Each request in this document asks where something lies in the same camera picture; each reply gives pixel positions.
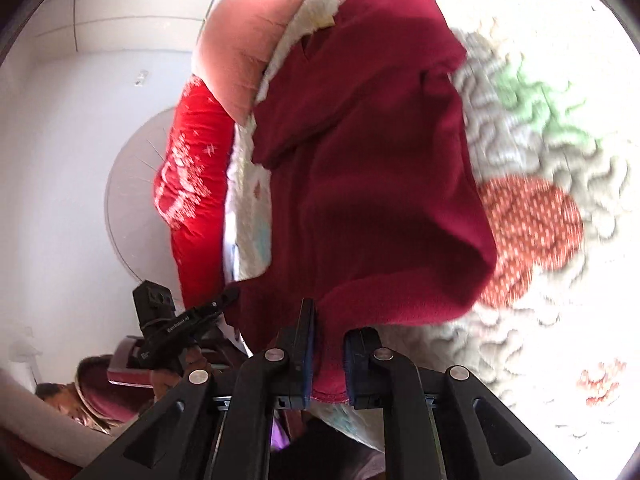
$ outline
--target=hand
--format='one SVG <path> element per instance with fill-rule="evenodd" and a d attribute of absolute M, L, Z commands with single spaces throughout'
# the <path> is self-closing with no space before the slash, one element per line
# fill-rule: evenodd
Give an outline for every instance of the hand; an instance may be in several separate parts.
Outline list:
<path fill-rule="evenodd" d="M 192 346 L 187 350 L 185 356 L 186 368 L 184 375 L 188 376 L 194 370 L 206 370 L 210 374 L 213 373 L 213 369 L 209 362 L 205 359 L 204 355 L 197 346 Z M 151 371 L 151 385 L 154 389 L 154 397 L 156 402 L 162 399 L 166 393 L 176 386 L 182 378 L 175 372 L 170 370 L 152 370 Z"/>

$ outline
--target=metal bolt head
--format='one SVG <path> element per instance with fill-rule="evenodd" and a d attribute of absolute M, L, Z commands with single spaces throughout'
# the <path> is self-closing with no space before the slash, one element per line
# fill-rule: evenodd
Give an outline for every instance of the metal bolt head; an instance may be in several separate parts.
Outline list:
<path fill-rule="evenodd" d="M 376 348 L 373 351 L 373 357 L 375 357 L 378 361 L 389 361 L 393 358 L 394 351 L 391 348 Z"/>
<path fill-rule="evenodd" d="M 469 378 L 469 370 L 463 366 L 454 366 L 449 370 L 449 375 L 457 381 L 466 381 Z"/>
<path fill-rule="evenodd" d="M 191 384 L 204 384 L 209 380 L 209 373 L 206 370 L 194 370 L 189 374 Z"/>
<path fill-rule="evenodd" d="M 271 362 L 282 361 L 284 359 L 284 350 L 279 348 L 269 348 L 264 353 L 264 358 Z"/>

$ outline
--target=red pillow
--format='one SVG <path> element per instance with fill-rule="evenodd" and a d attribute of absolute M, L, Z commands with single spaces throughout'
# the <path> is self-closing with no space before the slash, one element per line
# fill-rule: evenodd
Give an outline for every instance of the red pillow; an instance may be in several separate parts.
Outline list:
<path fill-rule="evenodd" d="M 202 79 L 191 76 L 154 182 L 154 203 L 171 228 L 186 308 L 209 301 L 224 287 L 226 168 L 233 140 L 233 119 Z"/>

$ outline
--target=pink pillow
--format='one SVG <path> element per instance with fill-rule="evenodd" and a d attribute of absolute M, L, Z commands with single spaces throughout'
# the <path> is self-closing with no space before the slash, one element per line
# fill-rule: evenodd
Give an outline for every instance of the pink pillow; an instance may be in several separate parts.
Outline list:
<path fill-rule="evenodd" d="M 207 18 L 194 74 L 236 123 L 246 123 L 262 73 L 302 1 L 222 0 Z"/>

